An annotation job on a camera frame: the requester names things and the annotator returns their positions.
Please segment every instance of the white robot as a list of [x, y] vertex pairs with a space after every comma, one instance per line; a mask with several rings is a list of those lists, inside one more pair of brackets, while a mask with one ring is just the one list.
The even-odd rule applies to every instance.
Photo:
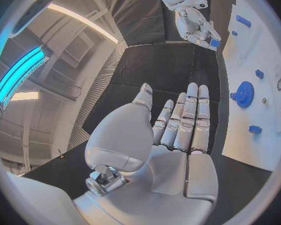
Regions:
[[145, 83], [132, 103], [107, 115], [89, 138], [85, 160], [95, 171], [86, 179], [89, 191], [73, 201], [89, 224], [200, 225], [213, 211], [218, 178], [206, 154], [207, 86], [191, 83], [174, 109], [168, 100], [153, 128], [152, 94]]
[[162, 0], [171, 11], [175, 11], [179, 35], [198, 46], [213, 51], [220, 45], [221, 37], [214, 29], [213, 21], [206, 21], [198, 9], [208, 7], [207, 0]]

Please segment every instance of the humanoid robot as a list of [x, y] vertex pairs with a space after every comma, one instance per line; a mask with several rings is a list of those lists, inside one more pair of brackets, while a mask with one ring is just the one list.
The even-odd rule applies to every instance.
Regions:
[[203, 224], [216, 204], [207, 86], [191, 83], [175, 107], [168, 100], [153, 128], [152, 95], [145, 83], [89, 138], [85, 160], [95, 171], [74, 200], [89, 224]]
[[175, 11], [179, 35], [200, 47], [213, 51], [220, 45], [221, 37], [214, 29], [213, 21], [207, 21], [198, 9], [208, 7], [207, 0], [162, 0], [171, 11]]

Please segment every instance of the air vent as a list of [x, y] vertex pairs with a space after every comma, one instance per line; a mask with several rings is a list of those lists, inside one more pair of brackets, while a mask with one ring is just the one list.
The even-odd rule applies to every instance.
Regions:
[[84, 33], [81, 32], [75, 39], [66, 47], [65, 51], [71, 55], [77, 62], [80, 62], [84, 55], [94, 45], [92, 40]]

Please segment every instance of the blue light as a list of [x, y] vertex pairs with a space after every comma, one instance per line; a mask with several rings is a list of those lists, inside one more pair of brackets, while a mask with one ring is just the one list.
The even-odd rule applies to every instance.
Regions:
[[6, 81], [2, 89], [0, 90], [0, 102], [3, 102], [5, 97], [9, 94], [11, 89], [16, 85], [18, 80], [38, 61], [45, 57], [45, 53], [43, 51], [39, 51], [31, 58], [29, 58], [26, 62], [24, 62]]
[[35, 49], [33, 49], [31, 52], [29, 52], [28, 54], [26, 54], [23, 58], [21, 58], [14, 66], [12, 66], [12, 68], [6, 73], [6, 75], [2, 78], [2, 80], [0, 81], [0, 90], [2, 89], [2, 87], [4, 86], [4, 84], [6, 83], [6, 81], [13, 75], [13, 73], [24, 63], [26, 62], [29, 58], [31, 58], [33, 55], [35, 55], [36, 53], [38, 53], [41, 50], [41, 47], [37, 47]]
[[4, 100], [4, 102], [2, 103], [2, 109], [5, 110], [8, 103], [11, 101], [11, 99], [13, 98], [13, 96], [15, 95], [16, 91], [18, 90], [18, 88], [23, 84], [23, 82], [25, 82], [25, 80], [36, 70], [38, 69], [44, 62], [46, 62], [47, 60], [45, 58], [41, 59], [40, 61], [38, 61], [37, 63], [34, 64], [34, 66], [32, 66], [18, 81], [17, 83], [13, 86], [13, 88], [11, 89], [11, 91], [9, 92], [9, 94], [7, 95], [6, 99]]

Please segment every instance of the blue gear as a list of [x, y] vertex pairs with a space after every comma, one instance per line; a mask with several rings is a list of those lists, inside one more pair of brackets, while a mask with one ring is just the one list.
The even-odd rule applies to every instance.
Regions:
[[243, 81], [236, 91], [236, 102], [241, 108], [247, 108], [254, 99], [254, 87], [252, 83]]

